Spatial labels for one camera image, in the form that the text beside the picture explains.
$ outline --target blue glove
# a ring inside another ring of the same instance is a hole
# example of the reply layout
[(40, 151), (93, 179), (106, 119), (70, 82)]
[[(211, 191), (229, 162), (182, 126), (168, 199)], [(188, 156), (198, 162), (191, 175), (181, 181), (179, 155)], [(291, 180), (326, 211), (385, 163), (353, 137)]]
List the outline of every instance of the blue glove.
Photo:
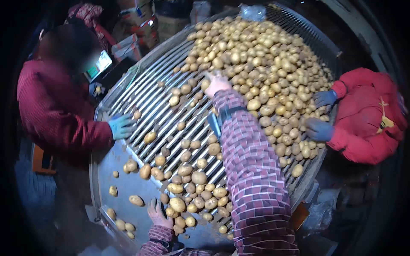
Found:
[(314, 104), (317, 108), (324, 105), (333, 105), (337, 100), (337, 95), (334, 90), (318, 92), (313, 95)]
[(335, 129), (318, 118), (306, 119), (306, 134), (315, 141), (330, 141)]
[(137, 122), (137, 120), (132, 119), (133, 114), (124, 115), (121, 117), (114, 116), (108, 125), (111, 128), (112, 138), (114, 140), (125, 139), (131, 136), (132, 132), (135, 130), (132, 125)]

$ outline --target wristwatch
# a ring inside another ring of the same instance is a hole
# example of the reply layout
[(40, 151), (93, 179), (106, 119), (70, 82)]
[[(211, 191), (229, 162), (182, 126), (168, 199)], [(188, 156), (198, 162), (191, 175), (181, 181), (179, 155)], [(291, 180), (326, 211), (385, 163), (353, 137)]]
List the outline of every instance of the wristwatch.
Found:
[(235, 113), (236, 111), (240, 111), (240, 110), (248, 111), (246, 108), (242, 106), (237, 106), (231, 109), (228, 108), (228, 106), (225, 106), (219, 111), (218, 117), (214, 113), (212, 113), (210, 116), (207, 117), (208, 123), (212, 131), (214, 132), (215, 136), (218, 138), (218, 140), (221, 137), (221, 130), (222, 130), (223, 123), (226, 120), (231, 119), (233, 113)]

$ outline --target red jacket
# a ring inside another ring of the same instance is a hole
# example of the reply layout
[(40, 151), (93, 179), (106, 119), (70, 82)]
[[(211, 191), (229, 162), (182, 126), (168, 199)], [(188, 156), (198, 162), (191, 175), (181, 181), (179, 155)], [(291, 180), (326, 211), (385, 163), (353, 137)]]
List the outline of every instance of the red jacket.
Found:
[[(400, 111), (397, 88), (389, 75), (358, 68), (343, 74), (332, 89), (340, 100), (335, 133), (327, 144), (348, 160), (377, 164), (391, 156), (403, 139), (407, 122)], [(385, 115), (394, 122), (377, 133)]]
[(93, 121), (94, 108), (87, 96), (59, 65), (25, 62), (17, 84), (23, 130), (60, 160), (87, 163), (91, 149), (109, 147), (113, 142), (108, 123)]

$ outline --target red puffer jacket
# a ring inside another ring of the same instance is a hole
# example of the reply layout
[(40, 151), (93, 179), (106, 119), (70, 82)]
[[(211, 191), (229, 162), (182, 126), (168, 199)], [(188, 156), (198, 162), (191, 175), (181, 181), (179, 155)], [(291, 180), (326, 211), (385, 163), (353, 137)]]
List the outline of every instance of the red puffer jacket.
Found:
[[(327, 144), (348, 160), (377, 164), (391, 156), (403, 139), (407, 122), (397, 99), (397, 87), (387, 74), (358, 68), (343, 74), (332, 89), (340, 100), (335, 133)], [(394, 122), (377, 133), (383, 116)]]

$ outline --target worker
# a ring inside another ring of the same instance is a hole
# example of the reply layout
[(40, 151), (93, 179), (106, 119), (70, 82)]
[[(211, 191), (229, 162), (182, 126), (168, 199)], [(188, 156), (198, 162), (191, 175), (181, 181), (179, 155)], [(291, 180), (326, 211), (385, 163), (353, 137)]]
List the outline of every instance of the worker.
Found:
[[(289, 224), (291, 206), (278, 156), (260, 128), (246, 111), (246, 101), (228, 80), (209, 75), (205, 91), (218, 113), (231, 115), (222, 124), (220, 142), (226, 172), (226, 188), (232, 198), (232, 223), (238, 255), (299, 255), (295, 234)], [(160, 204), (152, 202), (148, 215), (153, 221), (150, 241), (139, 256), (167, 255), (173, 238), (173, 220), (166, 219)], [(198, 249), (181, 249), (169, 255), (231, 255)]]
[(408, 111), (390, 76), (358, 68), (344, 73), (330, 91), (313, 95), (316, 107), (339, 100), (335, 125), (306, 120), (306, 133), (356, 163), (375, 165), (394, 154), (407, 128)]
[(71, 78), (91, 68), (101, 46), (89, 28), (61, 25), (41, 33), (39, 54), (24, 63), (17, 85), (21, 126), (45, 152), (76, 166), (88, 164), (92, 149), (111, 147), (131, 135), (131, 115), (95, 122), (94, 108)]

